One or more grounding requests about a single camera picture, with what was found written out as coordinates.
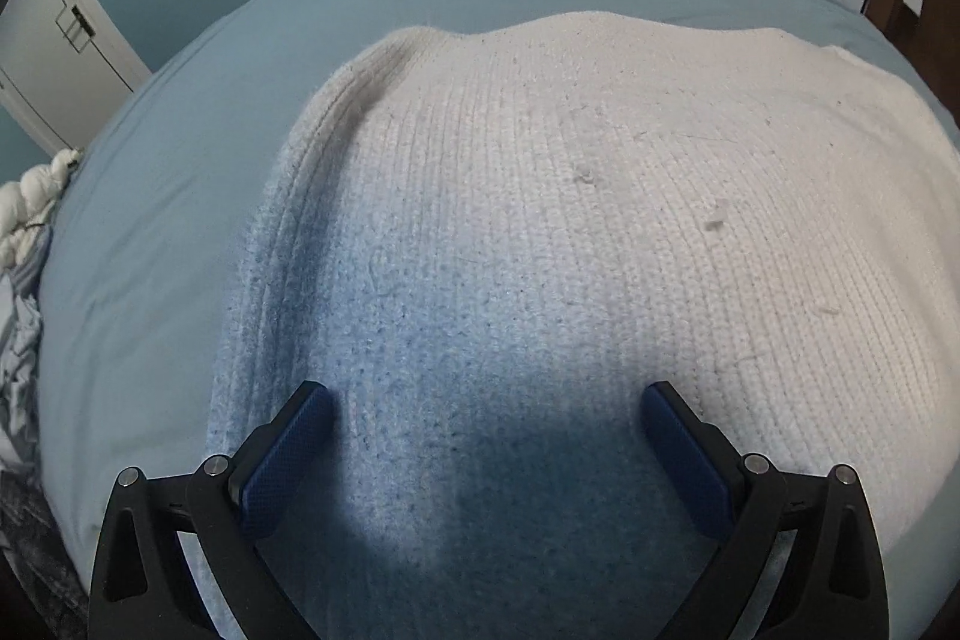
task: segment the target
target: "white knit sweater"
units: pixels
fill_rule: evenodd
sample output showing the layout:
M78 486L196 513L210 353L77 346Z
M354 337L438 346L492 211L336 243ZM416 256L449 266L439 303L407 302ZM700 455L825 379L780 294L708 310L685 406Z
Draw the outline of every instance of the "white knit sweater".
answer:
M299 380L337 394L341 482L301 488L272 559L331 637L404 610L448 636L493 608L542 623L523 600L544 557L585 626L603 605L576 603L581 578L656 600L681 553L651 539L671 511L639 487L631 419L656 380L781 470L856 467L889 551L960 451L958 233L957 151L841 49L600 13L399 31L280 153L208 452ZM331 496L347 531L309 535ZM452 591L411 607L424 573Z
M536 269L531 325L579 290L610 328L583 340L673 381L741 452L856 467L889 550L960 451L960 159L916 92L769 29L580 13L397 42L409 63L355 147L401 159L438 134L450 254Z

